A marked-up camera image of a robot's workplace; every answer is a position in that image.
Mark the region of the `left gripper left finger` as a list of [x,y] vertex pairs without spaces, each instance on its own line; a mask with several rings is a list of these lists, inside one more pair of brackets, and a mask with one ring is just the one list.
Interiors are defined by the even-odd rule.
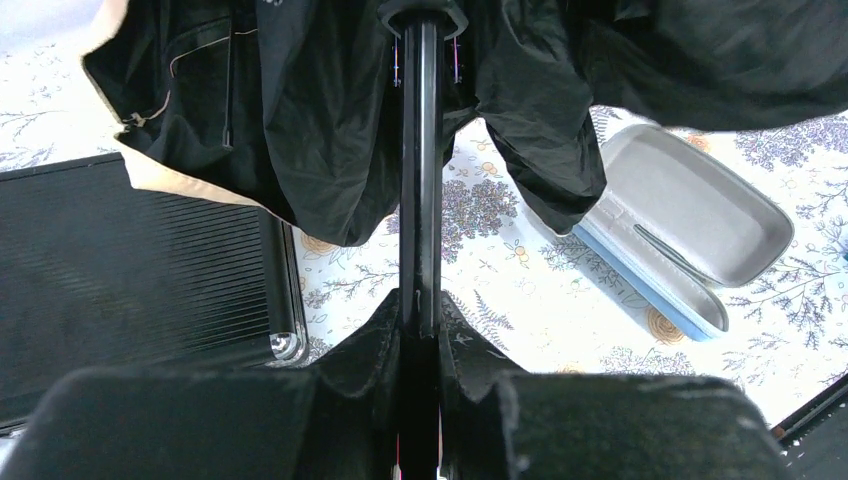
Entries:
[[302,368],[91,368],[43,397],[5,479],[388,479],[399,295]]

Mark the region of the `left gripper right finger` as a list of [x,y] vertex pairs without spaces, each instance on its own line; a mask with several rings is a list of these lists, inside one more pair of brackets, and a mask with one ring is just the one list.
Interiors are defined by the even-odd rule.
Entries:
[[450,479],[786,479],[759,410],[714,377],[535,374],[453,299],[438,334]]

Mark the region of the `beige umbrella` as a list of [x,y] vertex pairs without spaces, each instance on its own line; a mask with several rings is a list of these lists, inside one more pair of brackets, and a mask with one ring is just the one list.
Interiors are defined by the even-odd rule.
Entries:
[[847,106],[843,1],[106,1],[82,67],[141,189],[256,204],[340,246],[401,210],[435,347],[441,169],[475,118],[567,233],[607,181],[593,105],[781,127]]

